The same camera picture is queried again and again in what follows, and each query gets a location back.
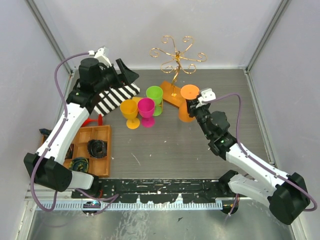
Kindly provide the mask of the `orange plastic wine glass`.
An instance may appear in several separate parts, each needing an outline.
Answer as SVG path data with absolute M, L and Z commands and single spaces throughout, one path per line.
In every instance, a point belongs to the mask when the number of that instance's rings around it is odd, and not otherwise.
M 193 84 L 187 84 L 181 88 L 180 94 L 183 98 L 183 101 L 178 109 L 178 117 L 182 122 L 190 123 L 195 119 L 194 117 L 189 117 L 187 101 L 196 99 L 199 91 L 199 88 Z

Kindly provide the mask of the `gold wire wine glass rack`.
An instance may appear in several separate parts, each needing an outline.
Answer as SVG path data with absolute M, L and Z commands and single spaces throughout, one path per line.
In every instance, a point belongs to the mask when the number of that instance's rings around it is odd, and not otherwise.
M 203 63 L 207 61 L 208 57 L 203 52 L 199 52 L 197 54 L 197 59 L 185 57 L 185 53 L 194 45 L 195 40 L 192 36 L 184 36 L 182 38 L 183 43 L 189 44 L 183 51 L 177 49 L 175 40 L 170 35 L 164 35 L 161 41 L 163 44 L 172 42 L 174 53 L 166 52 L 158 47 L 153 47 L 150 49 L 149 55 L 153 58 L 159 57 L 160 54 L 171 57 L 171 60 L 160 65 L 160 70 L 167 75 L 174 73 L 172 81 L 163 81 L 160 85 L 160 88 L 163 91 L 163 101 L 176 108 L 179 108 L 184 101 L 184 98 L 181 95 L 181 89 L 176 86 L 180 72 L 183 72 L 187 75 L 194 74 L 197 71 L 195 63 Z

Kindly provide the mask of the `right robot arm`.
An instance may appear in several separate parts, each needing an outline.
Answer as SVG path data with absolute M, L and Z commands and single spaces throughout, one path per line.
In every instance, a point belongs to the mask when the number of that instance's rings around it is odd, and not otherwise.
M 317 209 L 315 200 L 308 193 L 304 178 L 294 172 L 288 174 L 255 156 L 229 132 L 230 123 L 225 112 L 210 112 L 217 101 L 210 88 L 186 98 L 187 113 L 194 117 L 209 149 L 223 160 L 241 168 L 251 178 L 230 170 L 219 179 L 219 191 L 225 197 L 233 194 L 249 197 L 269 208 L 280 222 L 290 225 L 302 212 Z

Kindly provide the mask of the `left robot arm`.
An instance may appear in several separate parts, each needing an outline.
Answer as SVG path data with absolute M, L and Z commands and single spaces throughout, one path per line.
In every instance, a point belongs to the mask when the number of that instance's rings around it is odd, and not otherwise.
M 99 195 L 98 176 L 70 170 L 63 163 L 78 130 L 100 101 L 100 94 L 130 85 L 139 78 L 120 58 L 116 63 L 120 73 L 112 64 L 106 65 L 93 57 L 80 62 L 79 78 L 66 99 L 65 113 L 36 153 L 27 153 L 24 157 L 32 184 L 58 192 L 81 189 L 88 198 Z

